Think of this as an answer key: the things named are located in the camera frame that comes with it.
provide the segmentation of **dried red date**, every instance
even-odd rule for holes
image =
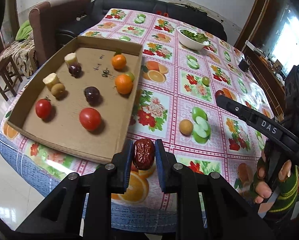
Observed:
[[[133,163],[139,170],[150,169],[155,159],[155,146],[150,139],[136,140],[133,145]]]

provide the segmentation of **black leather sofa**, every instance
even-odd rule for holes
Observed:
[[[154,14],[161,11],[162,13],[168,13],[170,18],[193,25],[227,41],[222,24],[208,17],[205,12],[157,0],[94,0],[86,8],[87,17],[81,21],[75,20],[62,25],[56,30],[57,49],[100,22],[111,8],[137,10]]]

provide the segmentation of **sofa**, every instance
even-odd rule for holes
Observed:
[[[48,0],[29,14],[39,65],[86,29],[99,23],[111,8],[168,13],[227,41],[222,24],[205,12],[157,0]]]

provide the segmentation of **wooden stool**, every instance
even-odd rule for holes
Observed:
[[[7,66],[8,66],[9,63],[11,63],[11,66],[12,66],[13,70],[15,71],[15,74],[8,73]],[[19,79],[20,82],[23,81],[11,55],[1,60],[1,62],[0,62],[0,76],[3,78],[3,80],[6,84],[4,89],[2,89],[1,86],[0,86],[0,93],[3,96],[3,98],[6,101],[8,101],[8,97],[6,96],[5,93],[10,91],[13,94],[13,96],[16,96],[17,94],[14,90],[14,86],[17,82],[17,79]],[[13,76],[16,76],[14,82],[11,79]]]

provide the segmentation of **brown sofa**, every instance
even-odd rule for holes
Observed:
[[[38,4],[29,13],[39,66],[45,63],[56,49],[55,30],[74,21],[86,10],[91,0],[48,0]]]

